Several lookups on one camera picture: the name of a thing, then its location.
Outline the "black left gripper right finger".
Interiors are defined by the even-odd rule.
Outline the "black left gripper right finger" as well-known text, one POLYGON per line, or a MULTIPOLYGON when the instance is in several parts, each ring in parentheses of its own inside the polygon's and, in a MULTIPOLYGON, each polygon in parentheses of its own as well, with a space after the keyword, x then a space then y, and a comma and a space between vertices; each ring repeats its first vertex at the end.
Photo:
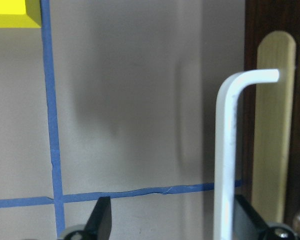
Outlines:
POLYGON ((241 194, 234 196, 233 231, 238 240, 263 240, 268 225, 241 194))

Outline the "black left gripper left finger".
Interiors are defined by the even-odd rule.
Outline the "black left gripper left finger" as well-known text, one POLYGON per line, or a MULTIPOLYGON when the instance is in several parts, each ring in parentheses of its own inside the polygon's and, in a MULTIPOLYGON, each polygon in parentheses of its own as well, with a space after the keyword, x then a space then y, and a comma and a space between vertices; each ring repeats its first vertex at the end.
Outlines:
POLYGON ((112 230, 112 206, 109 196, 100 197, 84 227, 89 240, 109 240, 112 230))

